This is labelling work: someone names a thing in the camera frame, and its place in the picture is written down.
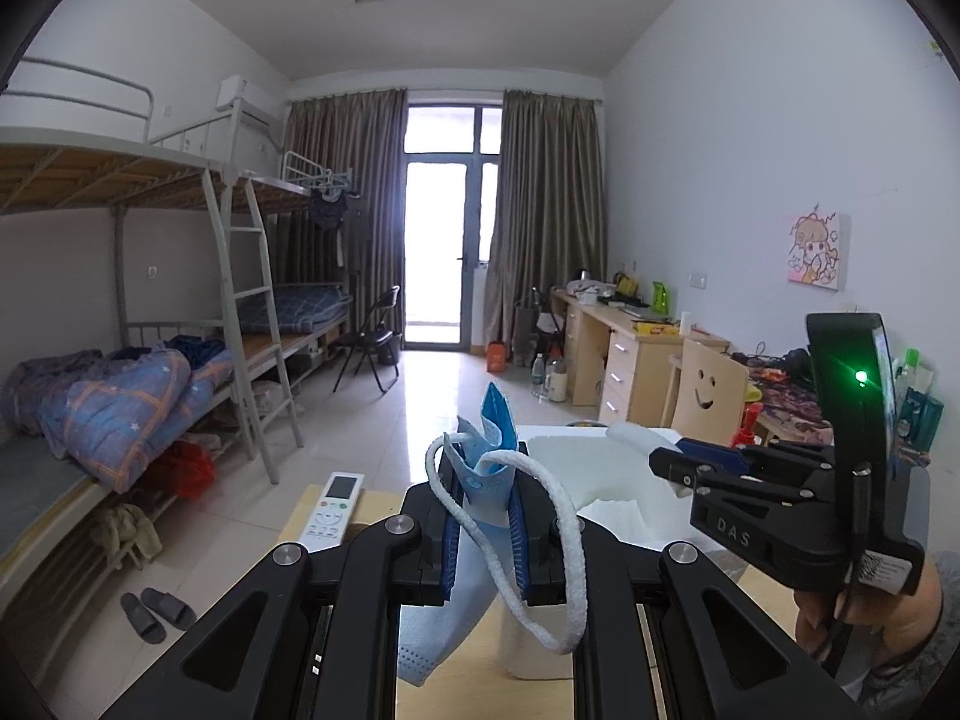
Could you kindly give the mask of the person's right hand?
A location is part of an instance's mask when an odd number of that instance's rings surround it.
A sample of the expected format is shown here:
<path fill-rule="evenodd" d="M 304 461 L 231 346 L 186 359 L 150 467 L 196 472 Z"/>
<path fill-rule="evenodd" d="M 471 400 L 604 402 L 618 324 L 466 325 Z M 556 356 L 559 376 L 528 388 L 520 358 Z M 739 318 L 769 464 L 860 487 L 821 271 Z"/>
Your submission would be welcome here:
<path fill-rule="evenodd" d="M 855 628 L 882 634 L 874 663 L 884 665 L 924 644 L 937 628 L 944 606 L 939 571 L 926 559 L 918 589 L 912 595 L 889 595 L 876 589 L 854 592 L 851 600 L 842 593 L 836 600 L 820 593 L 796 592 L 796 642 L 814 660 L 827 656 L 830 619 L 844 617 Z"/>

